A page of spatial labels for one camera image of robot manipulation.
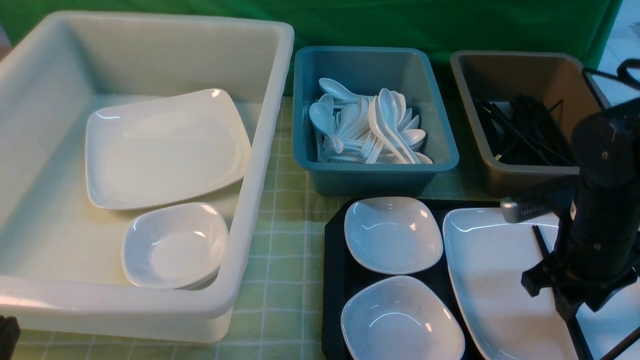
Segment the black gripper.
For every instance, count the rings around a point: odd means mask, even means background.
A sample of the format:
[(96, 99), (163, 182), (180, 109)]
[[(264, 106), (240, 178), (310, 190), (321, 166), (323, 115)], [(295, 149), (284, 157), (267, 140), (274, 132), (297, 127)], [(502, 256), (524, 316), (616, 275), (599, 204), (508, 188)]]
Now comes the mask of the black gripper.
[(601, 310), (617, 292), (638, 280), (638, 268), (639, 251), (632, 250), (618, 274), (587, 278), (569, 270), (560, 255), (551, 251), (522, 273), (521, 285), (531, 297), (538, 296), (542, 289), (551, 289), (556, 312), (564, 321), (569, 321), (582, 305), (587, 305), (594, 313)]

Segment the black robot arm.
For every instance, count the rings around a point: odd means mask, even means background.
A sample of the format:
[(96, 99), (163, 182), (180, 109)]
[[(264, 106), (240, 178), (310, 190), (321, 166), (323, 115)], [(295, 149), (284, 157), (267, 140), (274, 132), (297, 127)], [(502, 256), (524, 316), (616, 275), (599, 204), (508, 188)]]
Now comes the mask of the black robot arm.
[(522, 273), (531, 297), (557, 292), (565, 320), (582, 305), (598, 312), (635, 283), (639, 268), (639, 100), (629, 100), (579, 121), (570, 137), (578, 175), (529, 187), (514, 202), (553, 212), (553, 251)]

